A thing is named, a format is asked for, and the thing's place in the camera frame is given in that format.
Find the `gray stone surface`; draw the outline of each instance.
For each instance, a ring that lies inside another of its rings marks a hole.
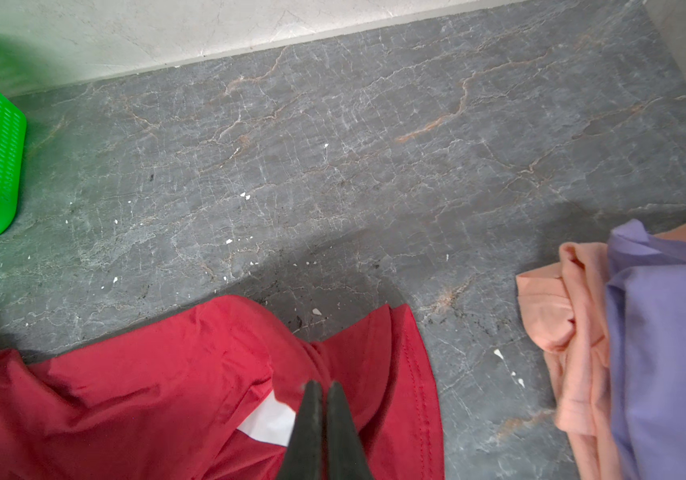
[[[578,477],[514,274],[631,217],[686,220],[686,84],[636,1],[536,0],[16,103],[0,346],[37,360],[222,293],[308,339],[409,302],[452,480]]]

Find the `purple cloth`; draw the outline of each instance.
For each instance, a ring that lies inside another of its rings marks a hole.
[[[611,426],[628,480],[686,478],[686,242],[638,220],[607,242]]]

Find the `clothing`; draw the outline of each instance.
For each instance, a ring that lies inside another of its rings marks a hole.
[[[223,296],[26,366],[0,351],[0,479],[273,478],[285,448],[237,429],[274,393],[344,387],[379,479],[444,478],[436,384],[407,306],[307,343]]]
[[[624,477],[686,478],[686,242],[632,220],[607,245],[612,430]]]
[[[686,224],[660,238],[686,241]],[[556,426],[568,434],[583,480],[620,480],[610,429],[610,342],[605,244],[563,244],[560,262],[517,276],[528,335],[541,349],[557,399]]]

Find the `red cloth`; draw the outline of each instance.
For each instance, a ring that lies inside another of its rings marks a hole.
[[[0,479],[273,478],[285,448],[236,428],[274,389],[344,387],[378,480],[444,478],[436,384],[409,307],[383,306],[307,343],[222,296],[26,366],[0,351]]]

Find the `peach fabric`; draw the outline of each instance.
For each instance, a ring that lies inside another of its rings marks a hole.
[[[686,224],[658,236],[686,241]],[[544,351],[557,399],[554,423],[568,434],[580,477],[621,480],[610,431],[607,245],[563,244],[559,259],[517,275],[524,329]]]

